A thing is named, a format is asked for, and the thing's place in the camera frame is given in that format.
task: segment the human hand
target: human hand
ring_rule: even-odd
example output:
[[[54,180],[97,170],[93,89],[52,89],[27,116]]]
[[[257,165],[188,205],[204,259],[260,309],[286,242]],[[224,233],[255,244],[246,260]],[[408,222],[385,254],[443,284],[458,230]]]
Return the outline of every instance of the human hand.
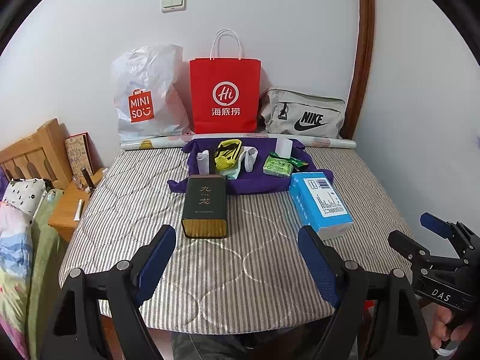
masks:
[[[452,311],[446,307],[437,305],[437,310],[433,316],[433,325],[430,332],[430,343],[433,349],[438,349],[442,346],[442,341],[452,340],[456,342],[463,341],[469,334],[473,323],[471,321],[465,322],[450,332],[446,324],[452,320]]]

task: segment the wooden nightstand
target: wooden nightstand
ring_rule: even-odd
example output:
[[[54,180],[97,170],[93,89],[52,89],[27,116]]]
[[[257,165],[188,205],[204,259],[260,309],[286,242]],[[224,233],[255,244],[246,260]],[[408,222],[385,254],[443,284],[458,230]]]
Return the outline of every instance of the wooden nightstand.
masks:
[[[95,185],[102,180],[103,169],[105,168],[100,168],[100,170],[92,176],[92,181]],[[83,185],[87,186],[85,179],[83,177],[80,179],[82,180]],[[83,200],[83,214],[87,207],[88,200],[90,199],[90,194],[78,190],[72,181],[63,193],[62,198],[58,202],[49,219],[49,226],[54,227],[60,236],[67,242],[70,242],[71,237],[78,226],[78,222],[74,221],[74,217],[77,212],[78,200],[80,199]]]

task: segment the black spotted pillow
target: black spotted pillow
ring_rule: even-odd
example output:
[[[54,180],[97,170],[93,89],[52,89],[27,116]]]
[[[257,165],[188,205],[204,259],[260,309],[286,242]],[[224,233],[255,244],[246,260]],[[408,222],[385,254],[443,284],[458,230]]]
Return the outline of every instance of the black spotted pillow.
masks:
[[[3,201],[15,206],[32,219],[42,197],[49,190],[49,180],[41,178],[12,180],[3,195]]]

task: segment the light switch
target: light switch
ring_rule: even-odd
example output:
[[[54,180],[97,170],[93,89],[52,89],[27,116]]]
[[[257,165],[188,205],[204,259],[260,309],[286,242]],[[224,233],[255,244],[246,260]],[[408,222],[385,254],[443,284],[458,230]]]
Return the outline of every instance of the light switch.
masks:
[[[175,12],[185,10],[185,0],[162,0],[162,12]]]

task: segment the blue textured pad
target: blue textured pad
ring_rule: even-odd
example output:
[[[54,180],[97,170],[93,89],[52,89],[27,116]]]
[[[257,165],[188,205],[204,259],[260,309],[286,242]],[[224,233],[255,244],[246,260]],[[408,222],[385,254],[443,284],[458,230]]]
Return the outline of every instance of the blue textured pad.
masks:
[[[338,307],[341,299],[337,293],[335,275],[304,227],[298,232],[298,248],[322,298],[333,307]]]
[[[425,212],[420,217],[420,224],[424,228],[433,231],[435,234],[438,234],[442,238],[449,238],[452,236],[452,230],[450,226],[447,225],[443,220],[438,219],[436,216]]]
[[[157,288],[158,282],[169,263],[170,257],[175,249],[177,237],[172,226],[168,226],[160,242],[155,246],[138,279],[138,292],[135,296],[135,303],[140,306],[150,299]]]

